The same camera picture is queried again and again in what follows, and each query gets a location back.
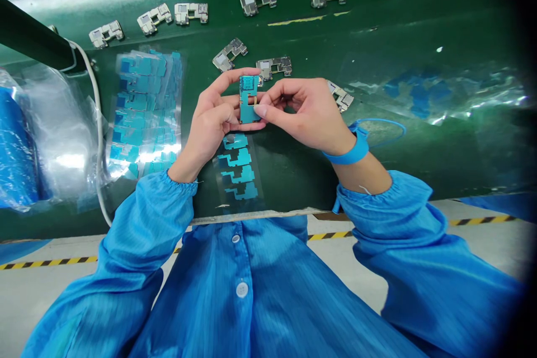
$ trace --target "person's left hand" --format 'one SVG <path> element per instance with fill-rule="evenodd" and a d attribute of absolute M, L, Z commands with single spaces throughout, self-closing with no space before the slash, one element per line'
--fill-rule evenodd
<path fill-rule="evenodd" d="M 229 85 L 239 81 L 241 76 L 258 76 L 260 72 L 257 68 L 226 71 L 200 94 L 192 117 L 189 140 L 177 161 L 168 170 L 173 181 L 193 182 L 230 131 L 261 130 L 266 126 L 265 122 L 240 124 L 239 95 L 222 96 Z M 257 101 L 263 94 L 257 93 Z"/>

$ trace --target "blue wrist strap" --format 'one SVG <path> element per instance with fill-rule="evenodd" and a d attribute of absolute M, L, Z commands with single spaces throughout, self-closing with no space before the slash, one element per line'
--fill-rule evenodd
<path fill-rule="evenodd" d="M 357 120 L 348 127 L 356 135 L 356 144 L 348 153 L 342 156 L 332 156 L 323 152 L 330 162 L 337 165 L 351 165 L 362 160 L 367 155 L 369 152 L 369 132 L 360 127 L 360 122 L 361 120 Z"/>

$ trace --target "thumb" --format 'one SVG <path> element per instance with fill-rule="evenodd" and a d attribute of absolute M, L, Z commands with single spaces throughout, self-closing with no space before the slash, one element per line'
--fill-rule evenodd
<path fill-rule="evenodd" d="M 207 111 L 206 114 L 211 116 L 212 119 L 216 120 L 218 124 L 222 124 L 224 122 L 232 124 L 239 123 L 237 117 L 235 116 L 233 106 L 229 103 L 218 105 L 217 107 Z"/>
<path fill-rule="evenodd" d="M 293 126 L 295 114 L 288 114 L 271 105 L 254 105 L 253 110 L 267 122 L 288 131 Z"/>

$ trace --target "white cable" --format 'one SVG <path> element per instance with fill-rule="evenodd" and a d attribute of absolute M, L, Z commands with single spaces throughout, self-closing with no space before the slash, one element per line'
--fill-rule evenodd
<path fill-rule="evenodd" d="M 112 220 L 110 219 L 110 216 L 108 215 L 108 212 L 106 211 L 105 207 L 105 200 L 102 196 L 102 188 L 101 188 L 101 174 L 102 174 L 102 153 L 104 149 L 104 143 L 102 138 L 102 119 L 101 119 L 101 96 L 99 95 L 99 86 L 97 85 L 97 79 L 95 78 L 95 74 L 93 72 L 93 69 L 91 67 L 91 63 L 88 59 L 88 55 L 86 52 L 75 42 L 69 41 L 75 48 L 78 49 L 80 54 L 82 55 L 82 59 L 84 59 L 84 63 L 86 64 L 86 69 L 88 70 L 89 79 L 91 80 L 91 85 L 93 86 L 93 96 L 95 97 L 95 106 L 97 107 L 97 136 L 98 136 L 98 146 L 97 146 L 97 197 L 99 199 L 99 206 L 101 206 L 102 215 L 105 217 L 106 223 L 109 227 L 112 226 Z"/>

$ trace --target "person's right hand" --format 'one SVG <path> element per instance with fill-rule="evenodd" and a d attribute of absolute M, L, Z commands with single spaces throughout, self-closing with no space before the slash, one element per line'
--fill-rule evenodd
<path fill-rule="evenodd" d="M 292 107 L 296 114 L 284 112 Z M 356 136 L 343 122 L 324 78 L 284 78 L 268 90 L 255 112 L 301 143 L 332 156 L 349 152 Z"/>

